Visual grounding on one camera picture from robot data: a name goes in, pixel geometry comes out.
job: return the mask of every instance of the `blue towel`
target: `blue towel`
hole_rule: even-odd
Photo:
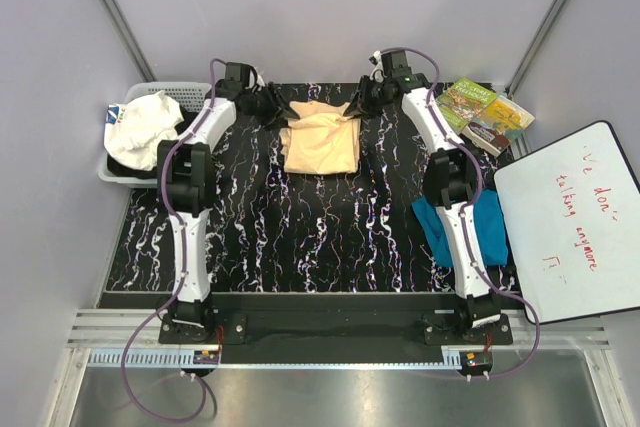
[[[424,197],[413,202],[411,206],[424,229],[436,264],[453,268],[447,236],[435,207],[430,205]],[[505,265],[508,255],[507,234],[498,194],[493,190],[483,190],[478,202],[474,205],[473,216],[485,265]]]

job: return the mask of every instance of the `black mat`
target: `black mat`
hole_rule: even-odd
[[[354,84],[284,85],[287,100],[349,101]],[[207,233],[217,292],[446,292],[411,202],[428,152],[399,108],[363,121],[355,174],[287,174],[277,132],[240,117],[214,152],[218,191]],[[498,162],[482,159],[492,184]],[[509,286],[502,267],[492,277]],[[173,241],[155,190],[135,189],[105,291],[166,292]]]

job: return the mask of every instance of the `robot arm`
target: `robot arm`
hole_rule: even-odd
[[[435,100],[431,99],[427,106],[430,84],[424,75],[411,72],[404,51],[382,56],[376,53],[371,60],[376,64],[372,73],[375,80],[367,76],[360,79],[345,115],[377,116],[384,105],[402,98],[403,112],[430,152],[423,192],[435,207],[447,235],[455,272],[459,327],[464,331],[497,322],[500,309],[496,298],[479,274],[486,275],[486,270],[473,225],[473,205],[469,202],[477,179],[470,159],[457,147],[464,142],[444,119]]]
[[[250,87],[252,72],[255,81]],[[205,100],[198,116],[182,134],[181,139],[188,137],[188,140],[170,159],[167,173],[167,195],[176,211],[176,214],[169,215],[174,243],[174,294],[183,273],[185,276],[167,320],[208,332],[213,330],[215,322],[209,305],[211,284],[205,250],[206,228],[216,191],[211,153],[225,131],[235,123],[238,112],[258,117],[266,128],[278,127],[286,118],[297,117],[274,85],[265,85],[255,70],[246,64],[227,63],[225,78],[216,84],[215,92],[216,97]],[[158,145],[158,165],[164,165],[169,151],[179,140],[163,141]],[[158,169],[158,185],[161,182],[160,171]],[[186,246],[182,245],[182,228],[186,231]]]
[[[437,108],[435,100],[431,100],[433,109],[427,109],[426,105],[427,89],[422,87],[413,89],[409,94],[405,94],[402,98],[402,111],[411,119],[416,126],[420,137],[427,146],[429,152],[441,154],[448,151],[455,151],[452,148],[450,140],[457,144],[462,144],[463,140],[451,129],[440,109]],[[436,119],[432,113],[438,117],[438,122],[446,129],[446,137],[440,131]],[[462,223],[466,223],[467,232],[469,232],[469,240],[473,249],[473,258],[477,259],[478,268],[485,272],[485,266],[480,253],[478,237],[476,236],[473,226],[473,205],[468,206],[462,217],[460,216],[465,201],[451,203],[450,207],[436,205],[436,213],[444,225],[447,234],[447,242],[449,250],[453,257],[453,268],[456,278],[456,294],[462,299],[469,296],[482,297],[489,294],[489,287],[480,279],[475,268],[471,266],[470,253],[464,241],[464,233]]]

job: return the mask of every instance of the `colorful book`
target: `colorful book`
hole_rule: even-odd
[[[459,134],[496,96],[495,92],[469,79],[460,79],[443,92],[436,103],[451,128]]]
[[[469,122],[462,134],[497,157],[533,120],[533,115],[501,95]]]

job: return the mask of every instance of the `floor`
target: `floor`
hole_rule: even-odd
[[[495,370],[520,362],[497,352]],[[145,406],[165,416],[186,416],[200,389],[175,372],[130,369],[132,388]],[[434,376],[445,376],[446,380]],[[467,384],[457,373],[410,371],[224,370],[206,380],[210,399],[192,426],[388,427],[604,426],[584,359],[575,351],[540,351],[512,377]],[[73,427],[166,425],[128,403],[120,372],[89,368]]]
[[[281,92],[341,105],[355,87],[296,84]],[[218,192],[206,238],[213,290],[451,291],[453,272],[435,264],[411,210],[428,160],[415,127],[389,107],[363,122],[360,146],[355,174],[287,174],[278,133],[240,117],[214,152]],[[485,154],[481,162],[491,185],[498,161]],[[492,268],[506,287],[514,275]],[[172,281],[172,233],[156,191],[133,190],[105,292],[166,292]]]

